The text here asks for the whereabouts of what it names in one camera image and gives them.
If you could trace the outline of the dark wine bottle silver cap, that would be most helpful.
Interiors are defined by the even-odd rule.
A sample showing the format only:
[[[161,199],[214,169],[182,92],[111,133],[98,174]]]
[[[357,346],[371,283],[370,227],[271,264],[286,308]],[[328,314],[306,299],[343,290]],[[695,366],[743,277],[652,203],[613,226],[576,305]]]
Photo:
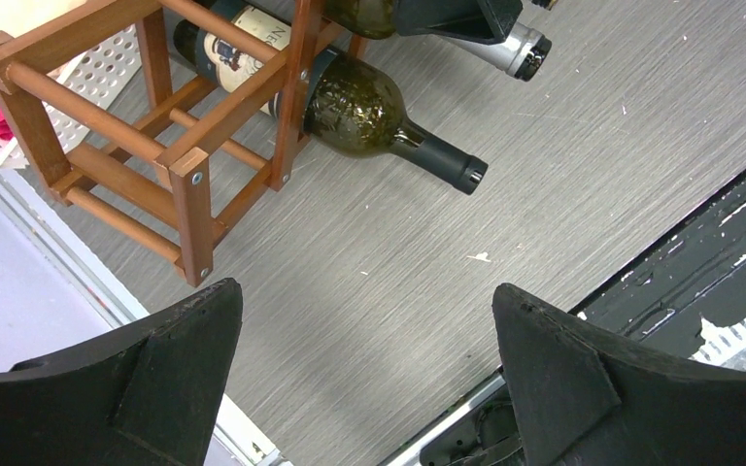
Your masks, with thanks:
[[[542,32],[520,22],[523,9],[519,0],[335,0],[324,3],[322,15],[372,40],[439,36],[507,76],[528,82],[553,44]]]

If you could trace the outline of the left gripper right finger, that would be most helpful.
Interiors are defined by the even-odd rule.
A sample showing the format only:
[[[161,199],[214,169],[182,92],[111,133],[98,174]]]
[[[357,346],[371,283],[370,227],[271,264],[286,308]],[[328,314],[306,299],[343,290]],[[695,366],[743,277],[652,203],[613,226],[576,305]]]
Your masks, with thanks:
[[[530,465],[746,465],[746,372],[642,346],[519,287],[494,292]]]

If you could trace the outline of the brown wooden wine rack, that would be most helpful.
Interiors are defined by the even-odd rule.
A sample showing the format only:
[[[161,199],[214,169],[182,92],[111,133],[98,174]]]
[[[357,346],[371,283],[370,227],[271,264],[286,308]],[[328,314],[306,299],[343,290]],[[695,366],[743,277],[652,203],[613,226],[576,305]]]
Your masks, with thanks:
[[[163,14],[173,11],[262,61],[202,117],[213,91],[172,86]],[[288,182],[306,147],[304,98],[318,52],[342,32],[320,1],[296,5],[289,45],[276,50],[191,1],[90,1],[19,37],[0,31],[0,108],[31,166],[60,202],[76,205],[172,262],[190,285],[212,272],[216,245],[267,189]],[[51,78],[134,26],[150,111],[133,123]]]

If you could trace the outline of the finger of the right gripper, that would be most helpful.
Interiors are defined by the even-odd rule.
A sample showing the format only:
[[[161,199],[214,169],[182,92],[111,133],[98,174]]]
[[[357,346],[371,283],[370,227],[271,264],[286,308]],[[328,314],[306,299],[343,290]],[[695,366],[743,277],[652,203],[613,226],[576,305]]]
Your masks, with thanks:
[[[393,5],[393,24],[401,36],[495,45],[507,39],[523,8],[520,0],[400,0]]]

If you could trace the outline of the dark wine bottle black neck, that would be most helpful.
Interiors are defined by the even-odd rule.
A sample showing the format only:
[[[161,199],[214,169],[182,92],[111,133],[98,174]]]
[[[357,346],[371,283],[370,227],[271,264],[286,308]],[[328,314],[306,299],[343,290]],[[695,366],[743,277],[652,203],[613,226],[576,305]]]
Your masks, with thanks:
[[[164,23],[170,55],[228,92],[263,65],[172,11],[166,11]],[[412,121],[389,75],[334,47],[314,59],[302,130],[350,158],[397,155],[465,194],[489,168]]]

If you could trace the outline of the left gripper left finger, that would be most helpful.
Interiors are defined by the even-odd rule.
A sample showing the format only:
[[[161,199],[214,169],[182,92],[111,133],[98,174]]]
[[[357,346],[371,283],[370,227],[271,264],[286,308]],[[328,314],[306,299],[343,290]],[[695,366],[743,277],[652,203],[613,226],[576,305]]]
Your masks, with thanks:
[[[0,465],[200,465],[243,321],[219,280],[0,373]]]

